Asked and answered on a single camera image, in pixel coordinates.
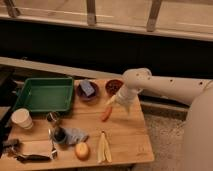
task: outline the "black wall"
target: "black wall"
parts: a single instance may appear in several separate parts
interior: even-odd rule
[[[213,78],[213,42],[0,20],[0,56],[123,73]]]

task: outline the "kitchen utensil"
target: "kitchen utensil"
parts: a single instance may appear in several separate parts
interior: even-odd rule
[[[50,137],[50,140],[52,142],[52,151],[51,151],[51,154],[52,154],[52,158],[55,159],[57,156],[58,156],[58,152],[54,146],[54,142],[53,142],[53,139],[52,139],[52,131],[49,129],[49,137]]]
[[[25,155],[16,150],[16,148],[13,146],[11,147],[12,152],[15,155],[15,158],[20,161],[21,163],[24,162],[45,162],[45,161],[50,161],[50,157],[48,156],[43,156],[43,155],[38,155],[38,154],[30,154],[30,155]]]

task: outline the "wooden table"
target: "wooden table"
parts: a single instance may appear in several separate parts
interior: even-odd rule
[[[120,105],[113,108],[111,117],[107,122],[100,121],[100,115],[105,109],[105,103],[109,98],[104,86],[107,80],[93,80],[99,85],[100,97],[95,104],[86,104],[75,95],[72,110],[68,116],[63,117],[62,127],[80,128],[89,134],[87,143],[91,149],[87,161],[80,161],[74,154],[74,148],[61,148],[56,145],[58,158],[47,163],[21,164],[13,158],[3,155],[0,166],[3,170],[44,170],[56,168],[76,168],[89,166],[104,166],[118,164],[144,163],[154,160],[152,147],[147,133],[140,102],[135,99],[127,115],[125,109]],[[43,118],[33,117],[34,127],[23,130],[13,126],[9,138],[19,138],[22,152],[25,154],[51,155],[51,141],[48,137],[49,123]],[[110,145],[112,163],[97,163],[97,147],[104,130]]]

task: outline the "orange object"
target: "orange object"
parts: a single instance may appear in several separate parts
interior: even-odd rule
[[[80,142],[75,146],[75,155],[80,160],[86,160],[89,157],[89,146],[85,142]]]
[[[101,121],[105,122],[110,117],[112,113],[112,106],[108,106],[101,115]]]

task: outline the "fork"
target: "fork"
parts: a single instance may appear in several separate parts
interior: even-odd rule
[[[58,156],[58,152],[54,146],[53,139],[52,139],[52,131],[50,129],[49,129],[49,137],[52,142],[52,150],[51,150],[52,158],[55,159]]]

